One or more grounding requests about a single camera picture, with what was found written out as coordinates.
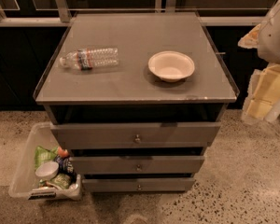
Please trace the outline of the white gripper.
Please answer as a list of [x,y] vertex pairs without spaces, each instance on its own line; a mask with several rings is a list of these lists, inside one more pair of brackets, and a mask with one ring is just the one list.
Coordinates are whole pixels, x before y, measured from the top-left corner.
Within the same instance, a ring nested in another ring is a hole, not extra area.
[[[238,42],[244,49],[256,49],[259,44],[259,28],[256,25]],[[256,69],[249,81],[247,97],[243,105],[242,120],[256,123],[259,120],[274,122],[280,115],[280,64],[269,63],[262,71]]]

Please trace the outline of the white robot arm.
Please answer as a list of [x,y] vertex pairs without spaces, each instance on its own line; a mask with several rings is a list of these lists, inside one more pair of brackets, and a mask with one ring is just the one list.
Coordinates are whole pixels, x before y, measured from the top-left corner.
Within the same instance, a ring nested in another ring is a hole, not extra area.
[[268,63],[250,78],[242,120],[250,124],[259,120],[274,122],[280,115],[280,0],[260,24],[240,39],[238,46],[256,49]]

